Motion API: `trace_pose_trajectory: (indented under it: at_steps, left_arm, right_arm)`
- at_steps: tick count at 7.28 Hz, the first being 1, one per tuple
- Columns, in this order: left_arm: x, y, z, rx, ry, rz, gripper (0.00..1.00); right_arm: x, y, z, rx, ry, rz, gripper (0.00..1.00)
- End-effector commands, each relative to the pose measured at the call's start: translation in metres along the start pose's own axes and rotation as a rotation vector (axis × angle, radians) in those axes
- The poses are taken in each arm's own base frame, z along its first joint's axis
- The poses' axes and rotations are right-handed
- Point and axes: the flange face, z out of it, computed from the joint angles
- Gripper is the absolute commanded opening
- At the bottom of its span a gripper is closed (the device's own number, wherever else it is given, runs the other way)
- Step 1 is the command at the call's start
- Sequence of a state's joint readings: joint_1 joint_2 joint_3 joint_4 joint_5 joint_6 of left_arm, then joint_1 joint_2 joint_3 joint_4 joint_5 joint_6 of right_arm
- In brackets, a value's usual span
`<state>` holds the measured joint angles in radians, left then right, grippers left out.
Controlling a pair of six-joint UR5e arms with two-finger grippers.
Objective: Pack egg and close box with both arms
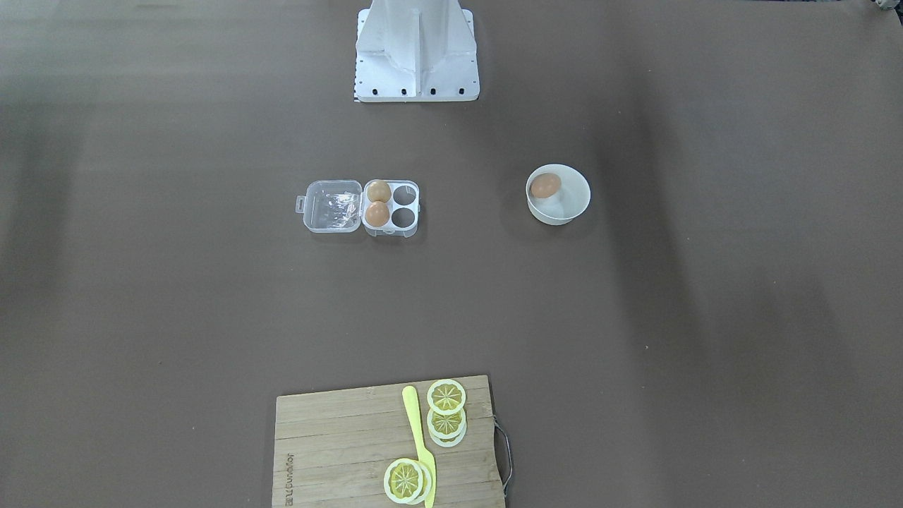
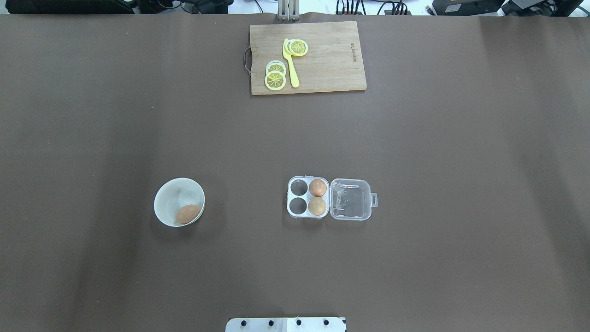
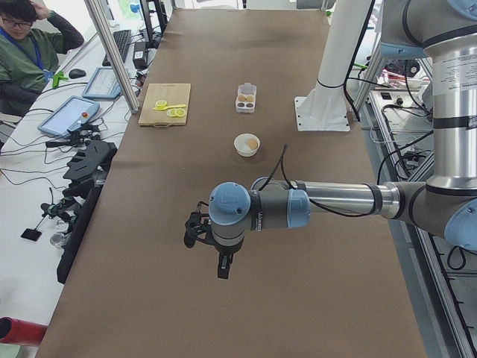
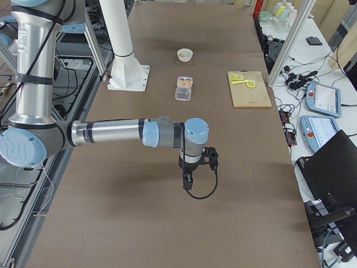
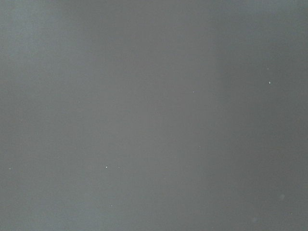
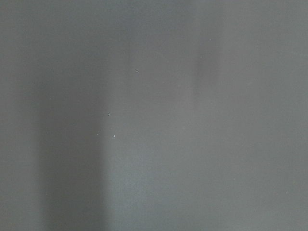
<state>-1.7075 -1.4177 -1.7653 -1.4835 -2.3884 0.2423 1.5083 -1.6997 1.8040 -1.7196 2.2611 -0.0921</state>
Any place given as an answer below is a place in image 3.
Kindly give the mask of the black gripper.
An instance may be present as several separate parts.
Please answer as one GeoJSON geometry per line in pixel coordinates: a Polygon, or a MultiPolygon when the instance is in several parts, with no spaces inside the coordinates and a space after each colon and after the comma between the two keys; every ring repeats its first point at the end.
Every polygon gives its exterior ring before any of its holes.
{"type": "Polygon", "coordinates": [[[227,266],[233,262],[233,253],[219,253],[217,276],[221,279],[227,279],[227,266]]]}

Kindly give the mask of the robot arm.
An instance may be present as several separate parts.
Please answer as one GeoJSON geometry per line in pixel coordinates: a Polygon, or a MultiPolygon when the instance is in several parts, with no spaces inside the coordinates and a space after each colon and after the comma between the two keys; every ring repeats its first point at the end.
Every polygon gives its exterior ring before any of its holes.
{"type": "Polygon", "coordinates": [[[476,3],[387,1],[383,31],[432,59],[434,172],[423,182],[289,183],[265,179],[255,190],[227,182],[209,200],[206,242],[229,276],[247,230],[303,227],[313,207],[359,217],[379,215],[476,249],[476,3]]]}

